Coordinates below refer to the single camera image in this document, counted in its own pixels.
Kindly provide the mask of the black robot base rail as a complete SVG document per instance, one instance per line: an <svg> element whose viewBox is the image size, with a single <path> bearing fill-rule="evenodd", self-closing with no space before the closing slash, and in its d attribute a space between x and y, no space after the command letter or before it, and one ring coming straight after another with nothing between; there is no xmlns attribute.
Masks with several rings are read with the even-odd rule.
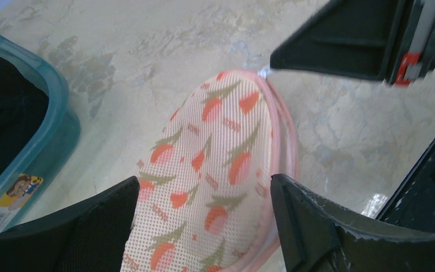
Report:
<svg viewBox="0 0 435 272"><path fill-rule="evenodd" d="M378 213L377 220L435 233L435 139Z"/></svg>

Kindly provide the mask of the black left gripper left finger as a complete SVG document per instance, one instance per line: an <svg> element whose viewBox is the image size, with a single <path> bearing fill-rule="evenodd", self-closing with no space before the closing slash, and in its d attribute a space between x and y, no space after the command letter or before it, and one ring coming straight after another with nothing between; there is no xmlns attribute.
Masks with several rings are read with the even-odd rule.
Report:
<svg viewBox="0 0 435 272"><path fill-rule="evenodd" d="M0 271L120 271L139 194L135 176L0 233Z"/></svg>

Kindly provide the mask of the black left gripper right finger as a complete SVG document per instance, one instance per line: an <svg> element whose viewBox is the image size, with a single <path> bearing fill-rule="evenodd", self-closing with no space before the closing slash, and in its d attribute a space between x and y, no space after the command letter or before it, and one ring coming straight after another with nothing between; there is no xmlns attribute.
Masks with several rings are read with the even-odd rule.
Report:
<svg viewBox="0 0 435 272"><path fill-rule="evenodd" d="M435 271L435 233L361 215L285 174L270 192L286 271Z"/></svg>

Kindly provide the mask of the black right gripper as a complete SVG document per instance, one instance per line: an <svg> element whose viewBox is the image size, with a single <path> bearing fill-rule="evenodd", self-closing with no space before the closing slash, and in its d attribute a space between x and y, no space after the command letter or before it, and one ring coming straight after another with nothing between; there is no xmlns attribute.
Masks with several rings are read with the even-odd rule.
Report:
<svg viewBox="0 0 435 272"><path fill-rule="evenodd" d="M435 1L405 5L329 1L271 53L270 68L394 86L423 79L435 69Z"/></svg>

